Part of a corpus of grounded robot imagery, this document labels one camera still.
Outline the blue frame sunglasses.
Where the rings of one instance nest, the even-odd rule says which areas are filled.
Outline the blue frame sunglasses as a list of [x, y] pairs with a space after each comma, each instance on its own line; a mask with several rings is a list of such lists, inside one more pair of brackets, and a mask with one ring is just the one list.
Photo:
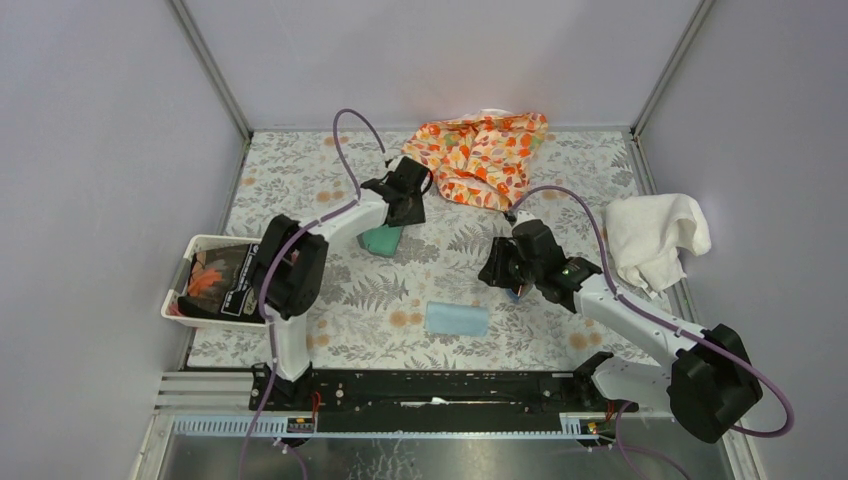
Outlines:
[[508, 288], [506, 294], [514, 303], [521, 302], [533, 289], [532, 285], [520, 285], [514, 288]]

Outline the dark blue glasses case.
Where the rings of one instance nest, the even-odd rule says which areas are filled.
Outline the dark blue glasses case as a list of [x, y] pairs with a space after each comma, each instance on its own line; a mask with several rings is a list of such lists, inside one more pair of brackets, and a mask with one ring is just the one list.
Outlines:
[[398, 249], [404, 227], [383, 225], [357, 236], [359, 246], [371, 255], [392, 258]]

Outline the light blue cleaning cloth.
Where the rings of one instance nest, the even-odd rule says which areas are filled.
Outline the light blue cleaning cloth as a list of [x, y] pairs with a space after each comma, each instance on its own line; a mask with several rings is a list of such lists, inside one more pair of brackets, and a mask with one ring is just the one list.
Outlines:
[[425, 328], [441, 335], [483, 337], [488, 332], [489, 312], [478, 306], [429, 302]]

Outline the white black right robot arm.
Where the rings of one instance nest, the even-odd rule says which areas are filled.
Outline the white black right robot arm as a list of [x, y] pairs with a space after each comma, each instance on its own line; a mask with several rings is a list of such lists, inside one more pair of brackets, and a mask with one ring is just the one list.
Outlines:
[[671, 414], [695, 438], [715, 443], [762, 399], [733, 329], [706, 329], [629, 296], [598, 265], [566, 256], [540, 219], [525, 212], [506, 219], [511, 234], [494, 238], [479, 280], [515, 292], [537, 290], [548, 302], [612, 329], [654, 361], [598, 354], [585, 362], [579, 370], [587, 376], [573, 386], [583, 410], [632, 401]]

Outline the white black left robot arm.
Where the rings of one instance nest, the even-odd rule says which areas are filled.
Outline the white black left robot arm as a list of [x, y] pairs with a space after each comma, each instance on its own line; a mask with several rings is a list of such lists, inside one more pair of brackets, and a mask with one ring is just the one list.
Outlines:
[[307, 222], [280, 214], [267, 226], [249, 278], [269, 332], [269, 368], [278, 377], [271, 395], [285, 410], [309, 401], [311, 387], [301, 377], [311, 366], [306, 313], [319, 296], [329, 247], [383, 226], [423, 224], [432, 182], [427, 167], [403, 157], [383, 177], [361, 184], [353, 200]]

